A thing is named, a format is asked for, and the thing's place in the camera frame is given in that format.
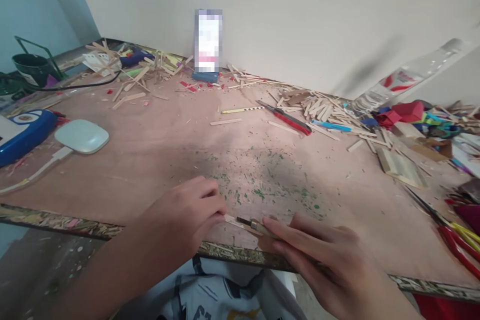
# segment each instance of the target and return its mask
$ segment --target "blue pen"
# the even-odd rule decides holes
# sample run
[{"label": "blue pen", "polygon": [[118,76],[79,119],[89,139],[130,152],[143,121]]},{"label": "blue pen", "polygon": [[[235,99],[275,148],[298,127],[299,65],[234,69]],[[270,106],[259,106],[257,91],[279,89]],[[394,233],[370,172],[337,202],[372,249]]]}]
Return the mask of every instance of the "blue pen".
[{"label": "blue pen", "polygon": [[323,121],[317,121],[317,120],[312,120],[312,124],[319,125],[321,127],[327,128],[327,129],[334,129],[334,130],[340,130],[346,133],[349,133],[352,131],[350,127],[347,126],[342,126],[342,125],[337,125],[337,124],[332,124],[329,122],[323,122]]}]

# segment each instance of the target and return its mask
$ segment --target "white wall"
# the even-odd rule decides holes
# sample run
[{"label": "white wall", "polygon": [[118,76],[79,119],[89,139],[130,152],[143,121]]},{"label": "white wall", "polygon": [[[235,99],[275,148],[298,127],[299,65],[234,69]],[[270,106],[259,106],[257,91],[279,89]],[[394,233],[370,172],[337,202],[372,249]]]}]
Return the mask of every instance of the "white wall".
[{"label": "white wall", "polygon": [[408,103],[417,99],[445,107],[457,100],[464,105],[480,104],[480,47],[398,100]]},{"label": "white wall", "polygon": [[102,36],[184,56],[194,10],[222,9],[224,62],[348,98],[453,37],[480,44],[480,0],[86,1]]},{"label": "white wall", "polygon": [[[17,35],[55,56],[97,40],[100,35],[85,0],[0,0],[0,72],[15,70],[12,56],[23,53]],[[37,47],[27,50],[43,57]]]}]

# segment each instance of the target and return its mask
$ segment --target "green paint speck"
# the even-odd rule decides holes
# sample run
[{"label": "green paint speck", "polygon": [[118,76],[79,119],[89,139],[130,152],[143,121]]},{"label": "green paint speck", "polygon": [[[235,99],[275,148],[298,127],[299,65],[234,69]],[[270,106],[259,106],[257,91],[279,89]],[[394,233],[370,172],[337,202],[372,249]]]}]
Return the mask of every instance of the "green paint speck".
[{"label": "green paint speck", "polygon": [[253,190],[253,193],[254,193],[254,194],[257,194],[259,197],[261,197],[261,200],[262,200],[262,201],[265,200],[265,195],[264,195],[264,193],[262,192],[262,190],[260,190],[260,189],[255,189],[255,190]]}]

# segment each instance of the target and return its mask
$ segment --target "red scissors handle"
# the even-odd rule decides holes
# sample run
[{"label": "red scissors handle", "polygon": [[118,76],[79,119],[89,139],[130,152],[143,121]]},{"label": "red scissors handle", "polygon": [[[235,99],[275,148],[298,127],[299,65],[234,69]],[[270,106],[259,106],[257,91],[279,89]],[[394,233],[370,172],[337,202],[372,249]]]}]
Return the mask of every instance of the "red scissors handle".
[{"label": "red scissors handle", "polygon": [[283,116],[281,113],[279,112],[274,112],[273,113],[277,118],[279,118],[280,120],[282,120],[284,123],[290,125],[292,128],[294,128],[295,130],[299,131],[299,132],[302,132],[304,133],[305,135],[310,135],[312,132],[310,130],[308,130],[306,127],[303,127],[299,124],[297,124],[296,122],[290,120],[288,117],[286,116]]},{"label": "red scissors handle", "polygon": [[450,251],[455,255],[455,257],[462,263],[464,267],[468,269],[475,277],[480,280],[480,270],[473,265],[470,260],[462,253],[459,248],[459,245],[465,249],[470,255],[472,255],[476,260],[478,260],[478,252],[475,251],[473,247],[468,245],[456,232],[450,229],[448,226],[439,226],[438,231],[445,240]]}]

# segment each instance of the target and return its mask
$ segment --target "scissors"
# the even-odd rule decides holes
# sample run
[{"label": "scissors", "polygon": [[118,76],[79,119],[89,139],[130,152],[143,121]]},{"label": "scissors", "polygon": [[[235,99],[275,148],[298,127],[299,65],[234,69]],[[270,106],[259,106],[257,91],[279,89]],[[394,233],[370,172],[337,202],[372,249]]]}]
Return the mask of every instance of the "scissors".
[{"label": "scissors", "polygon": [[480,252],[476,250],[479,248],[480,237],[472,231],[458,225],[454,222],[446,220],[438,211],[423,201],[420,196],[414,193],[409,187],[405,186],[413,199],[428,212],[433,220],[438,224],[438,232],[445,241],[448,249],[453,255],[471,272],[477,279],[480,280],[480,270],[472,264],[468,257],[466,257],[461,248],[469,253],[476,261],[480,263]]}]

